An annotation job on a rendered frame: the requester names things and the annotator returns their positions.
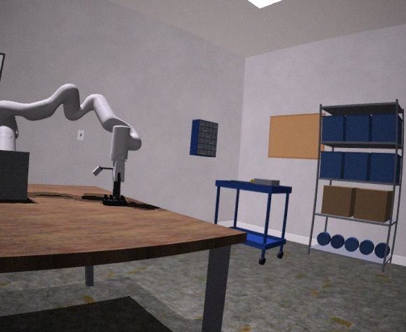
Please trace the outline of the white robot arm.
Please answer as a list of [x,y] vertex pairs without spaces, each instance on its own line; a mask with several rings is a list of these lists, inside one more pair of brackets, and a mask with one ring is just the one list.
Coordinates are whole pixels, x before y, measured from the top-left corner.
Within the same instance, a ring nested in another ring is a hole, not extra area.
[[90,95],[80,105],[78,88],[73,84],[65,84],[50,98],[39,102],[22,104],[0,101],[0,150],[16,151],[15,139],[19,136],[19,130],[15,116],[32,121],[42,120],[51,117],[61,104],[64,107],[64,115],[72,121],[80,119],[92,110],[95,111],[103,128],[113,133],[110,157],[113,160],[127,160],[129,150],[136,151],[141,148],[141,139],[135,129],[116,117],[103,95]]

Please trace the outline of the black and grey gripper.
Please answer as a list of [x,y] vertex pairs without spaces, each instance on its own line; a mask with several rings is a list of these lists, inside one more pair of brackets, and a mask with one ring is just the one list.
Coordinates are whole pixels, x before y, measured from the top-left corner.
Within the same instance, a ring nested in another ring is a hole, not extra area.
[[[124,181],[124,162],[126,160],[113,160],[112,180],[113,180],[113,196],[120,197],[120,184]],[[123,180],[123,181],[122,181]]]

